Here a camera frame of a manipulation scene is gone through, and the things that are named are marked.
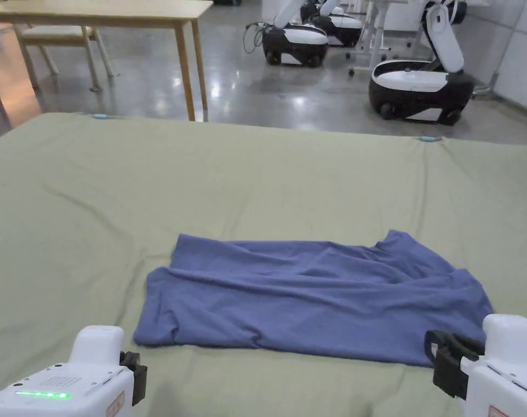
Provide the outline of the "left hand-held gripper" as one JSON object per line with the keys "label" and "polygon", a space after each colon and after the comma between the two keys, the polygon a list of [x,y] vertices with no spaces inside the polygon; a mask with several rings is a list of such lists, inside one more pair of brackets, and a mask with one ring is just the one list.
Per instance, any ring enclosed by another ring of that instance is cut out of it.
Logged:
{"label": "left hand-held gripper", "polygon": [[0,416],[133,416],[148,368],[139,353],[122,351],[123,338],[118,326],[84,327],[67,362],[0,390]]}

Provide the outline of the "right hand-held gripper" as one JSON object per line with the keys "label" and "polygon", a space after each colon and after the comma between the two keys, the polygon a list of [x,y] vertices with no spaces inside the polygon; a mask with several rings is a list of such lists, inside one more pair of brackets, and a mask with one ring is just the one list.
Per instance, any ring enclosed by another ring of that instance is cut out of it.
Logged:
{"label": "right hand-held gripper", "polygon": [[482,327],[484,342],[426,332],[433,384],[459,400],[464,416],[527,416],[527,318],[490,314]]}

